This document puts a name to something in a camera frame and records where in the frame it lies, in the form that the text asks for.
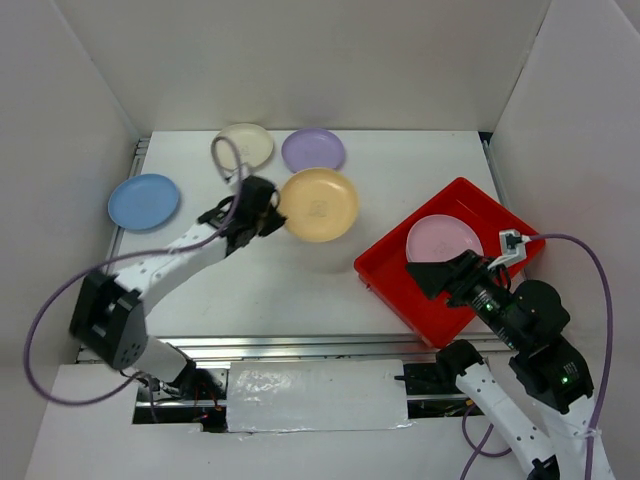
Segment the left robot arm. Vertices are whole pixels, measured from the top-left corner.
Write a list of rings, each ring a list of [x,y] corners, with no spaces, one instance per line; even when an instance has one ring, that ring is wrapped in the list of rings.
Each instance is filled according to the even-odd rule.
[[[81,284],[71,336],[110,368],[149,375],[176,399],[191,397],[200,384],[211,385],[211,376],[188,355],[148,333],[146,317],[203,269],[281,228],[286,218],[277,210],[278,196],[271,181],[250,175],[238,194],[200,215],[160,255],[112,274],[91,271]]]

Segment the blue plate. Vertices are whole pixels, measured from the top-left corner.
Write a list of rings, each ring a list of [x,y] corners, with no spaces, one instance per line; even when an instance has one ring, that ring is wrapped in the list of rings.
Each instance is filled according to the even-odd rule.
[[[176,184],[160,174],[141,174],[127,179],[112,192],[107,211],[125,230],[154,229],[177,210],[181,194]]]

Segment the pink plate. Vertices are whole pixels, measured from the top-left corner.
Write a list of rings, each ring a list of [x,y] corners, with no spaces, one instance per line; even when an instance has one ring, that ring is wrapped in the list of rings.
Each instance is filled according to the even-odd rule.
[[[409,262],[445,262],[467,250],[484,255],[474,230],[449,215],[429,215],[418,220],[409,230],[405,247]]]

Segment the purple plate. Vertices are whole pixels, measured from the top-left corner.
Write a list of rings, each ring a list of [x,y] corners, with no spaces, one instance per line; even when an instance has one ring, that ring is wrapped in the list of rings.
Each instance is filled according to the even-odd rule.
[[[281,146],[281,156],[290,171],[309,168],[339,169],[346,150],[333,132],[321,128],[304,128],[291,133]]]

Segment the orange plate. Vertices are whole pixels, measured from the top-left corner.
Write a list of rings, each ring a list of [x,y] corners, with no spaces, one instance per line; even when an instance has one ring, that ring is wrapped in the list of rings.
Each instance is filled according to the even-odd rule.
[[[328,168],[295,173],[279,189],[278,210],[285,228],[298,239],[325,243],[343,236],[355,223],[360,201],[353,183]]]

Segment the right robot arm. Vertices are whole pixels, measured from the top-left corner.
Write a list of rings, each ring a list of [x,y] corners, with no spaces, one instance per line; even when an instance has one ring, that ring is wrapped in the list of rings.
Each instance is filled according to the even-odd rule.
[[[466,340],[437,352],[435,378],[442,389],[460,390],[479,407],[527,477],[613,478],[591,423],[597,401],[587,362],[562,335],[570,315],[558,292],[539,280],[509,291],[490,261],[471,250],[447,262],[410,262],[406,270],[428,299],[446,293],[448,307],[471,308],[513,351],[509,366],[539,410],[545,432],[506,394]]]

